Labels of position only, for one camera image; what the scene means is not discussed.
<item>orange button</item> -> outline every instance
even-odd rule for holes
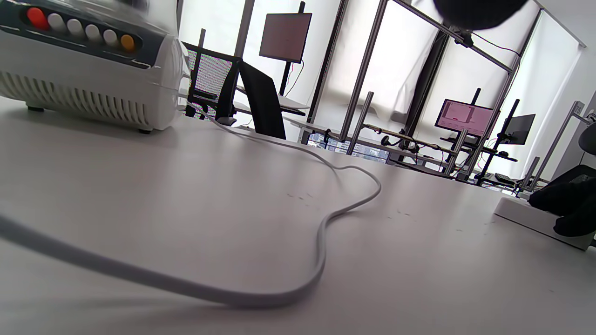
[[[135,50],[135,39],[131,35],[123,35],[120,38],[120,43],[126,51],[132,52]]]
[[[31,21],[33,27],[41,30],[49,30],[48,19],[45,17],[44,12],[39,8],[33,7],[27,10],[27,18]]]

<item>white tray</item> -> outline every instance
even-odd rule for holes
[[[559,217],[530,206],[526,200],[503,198],[496,207],[495,214],[584,251],[593,244],[596,235],[592,233],[581,237],[561,236],[553,230]]]

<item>white button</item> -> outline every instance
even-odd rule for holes
[[[104,40],[101,37],[100,29],[94,24],[86,26],[85,33],[87,34],[87,38],[93,43],[101,43]]]
[[[108,29],[104,32],[105,43],[109,46],[118,47],[120,42],[118,41],[118,35],[114,30]]]
[[[56,13],[52,13],[48,16],[48,23],[49,26],[52,27],[55,31],[59,33],[66,33],[66,24],[64,24],[64,20],[62,16]]]
[[[85,32],[83,31],[83,25],[80,23],[79,20],[75,18],[71,18],[67,23],[66,26],[69,28],[69,32],[78,38],[85,37]]]

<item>pink screen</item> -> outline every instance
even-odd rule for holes
[[[437,126],[453,131],[468,129],[470,135],[482,136],[491,116],[492,109],[446,101]]]
[[[259,55],[300,62],[312,14],[267,14]]]

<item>yellow button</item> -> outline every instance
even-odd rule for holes
[[[131,35],[123,35],[120,42],[126,51],[132,52],[135,50],[135,39]]]

